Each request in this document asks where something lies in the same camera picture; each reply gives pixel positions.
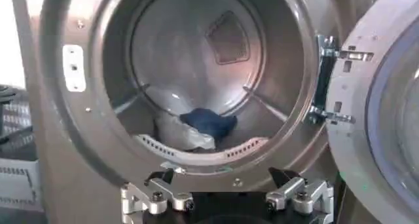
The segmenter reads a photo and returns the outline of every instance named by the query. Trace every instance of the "laundry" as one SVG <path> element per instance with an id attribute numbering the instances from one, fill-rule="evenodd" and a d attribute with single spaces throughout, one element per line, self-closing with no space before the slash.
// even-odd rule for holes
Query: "laundry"
<path id="1" fill-rule="evenodd" d="M 181 115 L 180 120 L 197 129 L 201 134 L 212 136 L 216 143 L 227 137 L 237 125 L 236 116 L 220 116 L 209 109 L 194 109 Z"/>
<path id="2" fill-rule="evenodd" d="M 157 140 L 164 145 L 180 151 L 194 149 L 215 149 L 215 140 L 208 134 L 201 134 L 197 129 L 180 121 L 179 117 L 166 112 L 155 120 Z"/>

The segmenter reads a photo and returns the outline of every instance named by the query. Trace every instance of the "door glass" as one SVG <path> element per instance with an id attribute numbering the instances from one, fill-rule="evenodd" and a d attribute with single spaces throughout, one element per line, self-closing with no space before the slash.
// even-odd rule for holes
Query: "door glass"
<path id="1" fill-rule="evenodd" d="M 394 44 L 370 91 L 367 131 L 383 176 L 419 210 L 419 24 Z"/>

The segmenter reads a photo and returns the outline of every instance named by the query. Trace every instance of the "washer drum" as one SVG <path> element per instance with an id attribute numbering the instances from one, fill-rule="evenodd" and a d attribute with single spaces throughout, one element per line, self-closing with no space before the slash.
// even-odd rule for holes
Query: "washer drum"
<path id="1" fill-rule="evenodd" d="M 269 167 L 335 176 L 306 118 L 317 36 L 345 40 L 374 1 L 15 0 L 51 218 L 108 221 L 80 203 L 164 168 L 188 191 L 268 188 Z M 238 125 L 213 151 L 157 140 L 161 113 L 197 107 Z"/>

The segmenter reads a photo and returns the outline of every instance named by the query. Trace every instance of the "black base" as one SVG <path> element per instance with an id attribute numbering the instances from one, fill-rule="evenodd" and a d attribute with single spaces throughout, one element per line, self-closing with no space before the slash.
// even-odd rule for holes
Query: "black base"
<path id="1" fill-rule="evenodd" d="M 193 193 L 195 209 L 191 213 L 173 211 L 161 215 L 144 213 L 144 224 L 309 224 L 319 213 L 301 215 L 292 207 L 270 214 L 266 193 Z"/>

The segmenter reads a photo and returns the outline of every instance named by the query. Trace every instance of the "blue cloth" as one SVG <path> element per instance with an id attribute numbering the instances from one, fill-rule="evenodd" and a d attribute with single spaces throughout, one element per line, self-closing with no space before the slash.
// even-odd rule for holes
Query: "blue cloth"
<path id="1" fill-rule="evenodd" d="M 212 136 L 216 142 L 227 137 L 237 125 L 236 116 L 222 117 L 209 109 L 194 109 L 181 115 L 180 119 L 199 133 Z"/>

